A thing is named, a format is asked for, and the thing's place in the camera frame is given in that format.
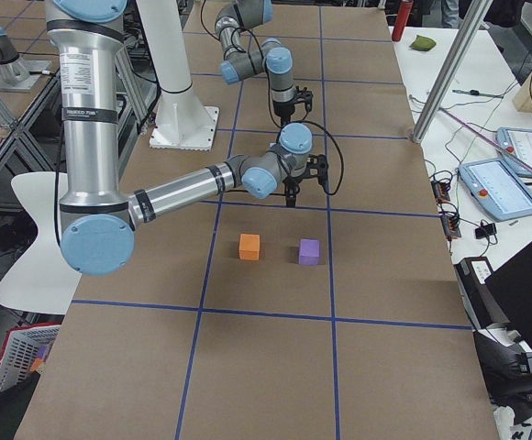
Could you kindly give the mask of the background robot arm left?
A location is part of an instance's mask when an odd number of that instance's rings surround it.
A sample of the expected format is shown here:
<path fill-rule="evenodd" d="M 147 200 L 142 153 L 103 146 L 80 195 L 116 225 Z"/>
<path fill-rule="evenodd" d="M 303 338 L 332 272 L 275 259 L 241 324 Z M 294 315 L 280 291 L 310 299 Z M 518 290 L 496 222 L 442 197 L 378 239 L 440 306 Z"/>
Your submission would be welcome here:
<path fill-rule="evenodd" d="M 0 27 L 0 92 L 32 90 L 41 76 L 51 73 L 49 60 L 27 60 Z"/>

